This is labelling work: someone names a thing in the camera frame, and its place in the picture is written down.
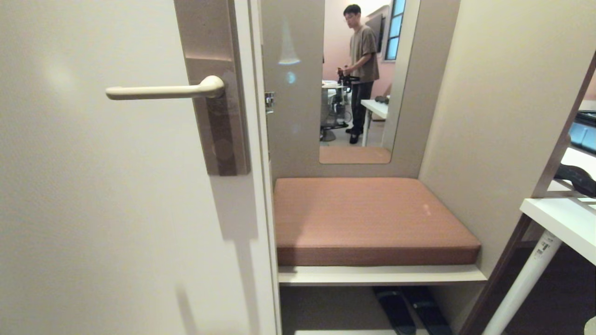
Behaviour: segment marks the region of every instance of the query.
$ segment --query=desk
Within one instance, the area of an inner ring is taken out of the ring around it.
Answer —
[[[578,150],[567,149],[562,162],[591,171],[596,158]],[[486,326],[483,335],[501,335],[530,293],[561,242],[596,265],[596,200],[592,198],[542,198],[525,199],[521,211],[546,230],[536,244],[530,258],[505,299]]]
[[[366,147],[368,142],[368,128],[370,128],[373,113],[383,119],[387,119],[389,105],[378,103],[374,100],[362,100],[360,103],[367,108],[367,113],[364,119],[364,134],[362,134],[362,146]]]

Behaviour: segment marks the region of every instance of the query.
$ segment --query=brown cushion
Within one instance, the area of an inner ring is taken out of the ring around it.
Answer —
[[[278,179],[274,202],[279,265],[472,264],[480,250],[417,179]]]

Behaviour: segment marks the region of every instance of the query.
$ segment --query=white table leg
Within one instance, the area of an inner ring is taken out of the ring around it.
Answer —
[[[560,246],[561,240],[545,230],[482,335],[501,335],[503,333]]]
[[[368,142],[368,128],[371,126],[371,118],[373,113],[367,109],[366,116],[364,117],[364,134],[362,134],[362,146],[366,147]]]

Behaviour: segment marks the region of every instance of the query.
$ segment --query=door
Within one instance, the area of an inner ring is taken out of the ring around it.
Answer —
[[[188,84],[172,1],[2,1],[0,334],[276,332],[249,5],[224,3],[251,166],[236,176],[207,174],[191,99],[104,93]]]

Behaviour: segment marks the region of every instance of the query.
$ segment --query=door handle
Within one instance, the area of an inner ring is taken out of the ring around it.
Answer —
[[[219,98],[224,90],[225,84],[220,77],[208,76],[198,85],[110,87],[105,89],[105,94],[112,100]]]

